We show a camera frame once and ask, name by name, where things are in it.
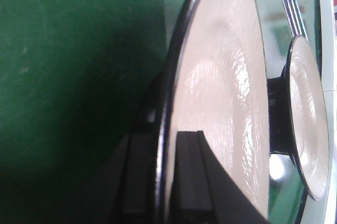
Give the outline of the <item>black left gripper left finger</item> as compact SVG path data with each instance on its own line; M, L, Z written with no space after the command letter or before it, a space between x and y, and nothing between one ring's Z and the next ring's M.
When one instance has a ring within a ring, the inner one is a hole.
M79 223L152 223L155 140L126 135L81 192Z

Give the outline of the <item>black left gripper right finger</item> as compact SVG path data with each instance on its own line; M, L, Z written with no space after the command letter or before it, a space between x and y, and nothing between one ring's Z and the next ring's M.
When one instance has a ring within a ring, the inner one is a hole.
M176 136L171 223L267 223L231 179L202 131Z

